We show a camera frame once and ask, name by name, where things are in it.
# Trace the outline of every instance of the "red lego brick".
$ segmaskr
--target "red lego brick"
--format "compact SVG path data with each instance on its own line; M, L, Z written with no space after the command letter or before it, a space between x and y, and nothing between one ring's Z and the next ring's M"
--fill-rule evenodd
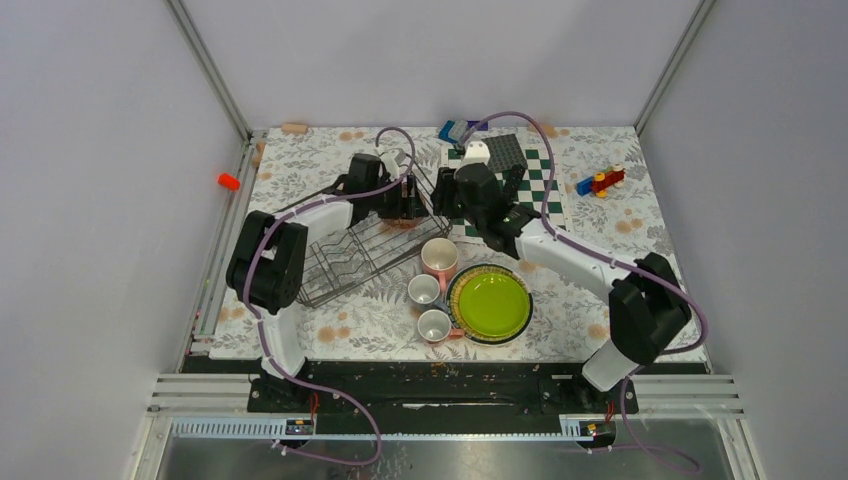
M604 172L604 179L600 182L592 180L592 185L589 188L597 194L598 192L606 190L622 180L624 180L624 170L616 172L610 169Z

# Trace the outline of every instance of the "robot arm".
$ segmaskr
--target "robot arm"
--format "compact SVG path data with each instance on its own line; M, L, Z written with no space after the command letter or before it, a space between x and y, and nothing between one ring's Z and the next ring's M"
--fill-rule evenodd
M467 158L457 170L439 170L436 189L431 195L433 213L465 218L493 250L547 266L588 288L609 305L610 339L582 369L582 376L595 389L608 391L637 366L653 363L691 319L686 303L652 281L598 262L556 241L542 224L539 212L514 204L503 194L483 161L485 156L486 152L482 151ZM369 155L355 155L348 174L331 187L332 193L361 193L378 188L390 178L389 172L380 173L380 164L385 162L385 159ZM342 183L344 189L335 191ZM266 326L272 343L269 347L286 372L296 374L305 360L297 341L295 308L287 307L294 302L302 283L307 245L355 225L372 211L383 218L427 215L413 179L398 187L375 197L319 203L282 224L272 235L266 248L276 247L276 253L273 259L260 258L253 276L250 302L272 315L284 309L275 321L266 322ZM245 219L227 269L227 285L236 290L239 300L245 300L243 287L251 259L274 222L273 215L263 212L251 212ZM558 233L569 235L561 230ZM599 250L585 241L574 241ZM658 254L649 253L643 259L634 260L606 253L621 260L633 260L641 269L673 285L678 284L670 264Z
M608 391L639 365L653 363L691 319L686 302L659 284L556 241L544 227L539 212L517 205L503 194L486 167L485 146L476 148L481 151L474 153L472 161L463 160L459 169L440 169L433 193L436 213L464 218L493 250L544 265L589 289L609 305L610 339L582 370L582 376L594 388ZM569 236L562 230L556 233ZM588 242L569 238L604 252ZM643 259L632 259L604 253L632 261L642 270L679 285L671 265L661 255L649 253Z

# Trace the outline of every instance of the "wooden block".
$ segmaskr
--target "wooden block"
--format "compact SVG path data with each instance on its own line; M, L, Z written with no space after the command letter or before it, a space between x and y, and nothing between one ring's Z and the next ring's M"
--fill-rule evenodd
M540 125L542 126L542 130L545 132L545 135L547 135L549 138L556 138L557 136L559 136L559 133L557 133L556 128L544 123L541 123ZM534 127L532 123L527 124L527 130L533 133L538 133L536 131L536 127Z
M253 168L259 168L259 164L262 163L262 155L265 154L265 142L259 142L256 144L256 155L253 156L253 159L250 160L250 163L253 165Z
M283 133L295 133L298 135L303 135L304 133L309 131L309 127L306 125L300 125L297 123L284 123L280 129Z

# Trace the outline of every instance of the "metal floor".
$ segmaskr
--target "metal floor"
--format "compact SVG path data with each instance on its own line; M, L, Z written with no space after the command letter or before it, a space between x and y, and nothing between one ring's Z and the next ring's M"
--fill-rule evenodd
M708 420L638 420L643 442L673 446L704 466L700 479L732 478L718 430ZM616 445L631 443L619 422ZM172 438L160 479L678 479L690 478L657 463L641 451L588 455L574 443L544 441L391 441L382 457L368 467L343 467L269 450L270 442ZM311 452L366 458L372 442L314 441ZM690 465L680 463L681 467Z

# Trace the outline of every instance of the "pink mug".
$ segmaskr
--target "pink mug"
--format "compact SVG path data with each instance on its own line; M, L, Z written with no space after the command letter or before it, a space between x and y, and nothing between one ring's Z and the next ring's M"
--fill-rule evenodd
M424 244L421 249L421 265L424 272L436 277L439 289L444 292L448 282L456 275L459 261L459 250L447 238L434 238Z

